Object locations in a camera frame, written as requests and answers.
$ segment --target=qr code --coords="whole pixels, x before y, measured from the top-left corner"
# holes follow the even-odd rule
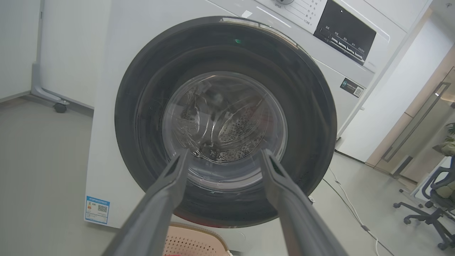
[[[357,87],[357,89],[355,89],[355,91],[354,91],[354,95],[357,96],[357,98],[358,98],[358,97],[360,97],[360,95],[362,94],[363,91],[364,90],[362,88]]]
[[[98,211],[107,212],[107,206],[98,205]]]

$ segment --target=chair wheel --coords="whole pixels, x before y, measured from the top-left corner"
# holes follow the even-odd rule
[[[438,244],[438,248],[439,248],[441,251],[444,251],[445,249],[447,249],[447,245],[446,245],[446,244],[443,244],[443,243],[439,243],[439,244]]]
[[[431,201],[426,202],[426,203],[425,203],[425,207],[426,207],[426,208],[431,208],[431,207],[433,207],[433,202],[431,202]]]

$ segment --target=chair armrest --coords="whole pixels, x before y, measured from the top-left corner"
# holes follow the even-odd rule
[[[426,193],[427,188],[438,178],[438,176],[443,173],[443,172],[448,172],[449,174],[454,176],[455,180],[455,169],[449,169],[445,167],[439,167],[432,175],[431,177],[427,180],[425,185],[421,188],[422,189],[422,194],[424,197],[431,199],[431,197]]]

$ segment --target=power cord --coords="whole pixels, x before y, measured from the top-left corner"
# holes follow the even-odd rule
[[[376,243],[375,243],[375,246],[374,246],[374,247],[375,247],[375,250],[376,250],[376,255],[377,255],[377,256],[380,256],[380,255],[379,255],[379,252],[378,252],[378,243],[379,243],[379,244],[382,245],[382,247],[384,247],[392,256],[395,256],[387,247],[385,247],[384,244],[382,244],[382,243],[379,241],[379,239],[378,239],[375,235],[373,235],[373,234],[371,233],[370,229],[369,229],[367,226],[365,226],[365,225],[363,224],[363,222],[362,222],[362,221],[360,220],[360,218],[359,218],[359,215],[358,215],[356,209],[354,208],[354,206],[352,205],[351,201],[349,200],[348,194],[346,193],[346,191],[345,191],[345,190],[343,189],[343,187],[341,186],[341,183],[338,181],[337,176],[335,175],[335,173],[333,172],[333,170],[332,170],[332,168],[331,168],[330,166],[329,166],[329,170],[330,170],[330,172],[333,174],[333,176],[334,176],[334,178],[335,178],[335,182],[338,184],[338,186],[339,186],[339,187],[341,188],[341,190],[343,191],[344,196],[345,196],[346,199],[348,200],[349,204],[346,203],[346,201],[344,200],[344,198],[338,193],[338,191],[337,191],[337,190],[336,190],[328,181],[326,181],[325,179],[322,179],[322,180],[325,181],[325,182],[326,182],[326,183],[335,191],[335,193],[337,193],[337,195],[340,197],[340,199],[343,201],[343,203],[344,203],[344,204],[348,207],[348,209],[351,211],[351,213],[352,213],[352,215],[354,216],[355,220],[360,224],[360,226],[363,228],[363,230],[365,230],[371,237],[373,237],[373,238],[376,240]]]

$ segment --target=door glass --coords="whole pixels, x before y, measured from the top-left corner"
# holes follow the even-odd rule
[[[428,97],[403,132],[382,156],[376,168],[399,175],[433,135],[455,113],[455,69],[452,69]]]
[[[199,75],[173,94],[162,134],[169,156],[180,148],[197,156],[189,179],[216,191],[259,181],[253,156],[267,148],[280,160],[287,139],[284,113],[271,92],[248,76],[222,71]]]

